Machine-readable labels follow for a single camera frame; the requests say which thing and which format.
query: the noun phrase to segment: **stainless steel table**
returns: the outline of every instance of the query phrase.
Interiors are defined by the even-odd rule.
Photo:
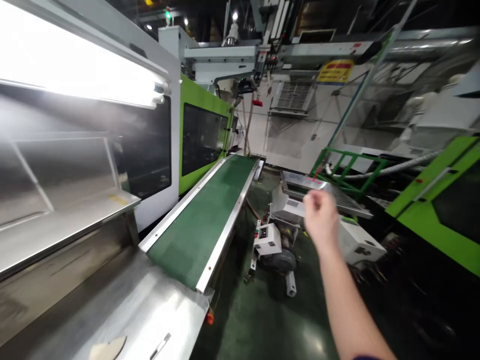
[[[0,347],[0,359],[87,360],[90,349],[127,336],[117,359],[188,359],[209,299],[168,277],[129,247]]]

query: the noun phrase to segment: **white machine cabinet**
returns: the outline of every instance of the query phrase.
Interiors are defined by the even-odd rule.
[[[387,251],[354,220],[346,217],[338,227],[340,252],[345,261],[361,267],[362,261],[376,262]]]

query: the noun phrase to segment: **green floor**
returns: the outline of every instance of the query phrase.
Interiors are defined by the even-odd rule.
[[[248,198],[260,216],[279,181],[264,172],[261,183],[252,184]],[[212,299],[215,322],[203,325],[191,359],[338,359],[311,240],[303,234],[297,238],[298,293],[290,298],[285,278],[261,267],[244,282],[255,229],[248,210],[241,211],[235,229]]]

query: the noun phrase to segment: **ceiling light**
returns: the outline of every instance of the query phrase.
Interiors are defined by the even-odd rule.
[[[160,76],[5,1],[0,34],[0,83],[155,107]]]

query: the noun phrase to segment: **machine window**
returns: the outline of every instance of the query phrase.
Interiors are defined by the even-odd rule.
[[[480,160],[431,202],[441,224],[480,244]]]
[[[112,143],[129,192],[146,199],[172,184],[171,100],[155,109],[0,84],[13,134],[99,132]]]
[[[181,175],[185,176],[217,160],[224,147],[229,119],[185,104]]]

